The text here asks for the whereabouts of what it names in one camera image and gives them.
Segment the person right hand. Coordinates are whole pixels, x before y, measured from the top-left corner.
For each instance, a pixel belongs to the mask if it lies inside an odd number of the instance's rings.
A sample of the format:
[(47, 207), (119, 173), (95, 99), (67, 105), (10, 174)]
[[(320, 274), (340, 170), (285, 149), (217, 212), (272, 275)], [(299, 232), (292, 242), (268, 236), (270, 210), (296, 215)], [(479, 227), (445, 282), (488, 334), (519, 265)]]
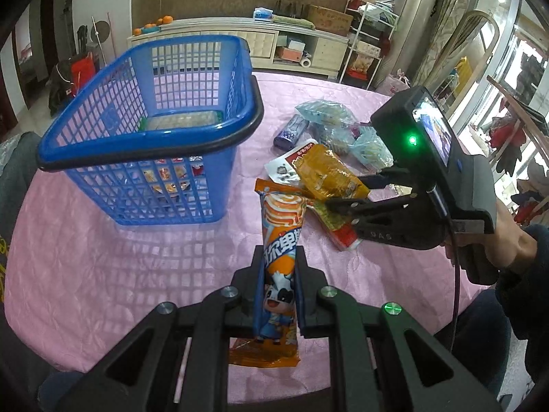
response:
[(488, 261), (499, 270), (524, 273), (535, 261), (537, 241), (523, 231), (514, 221), (506, 205), (497, 198), (497, 222), (492, 234), (458, 234), (454, 241), (448, 237), (443, 242), (446, 257), (454, 259), (454, 248), (480, 244)]

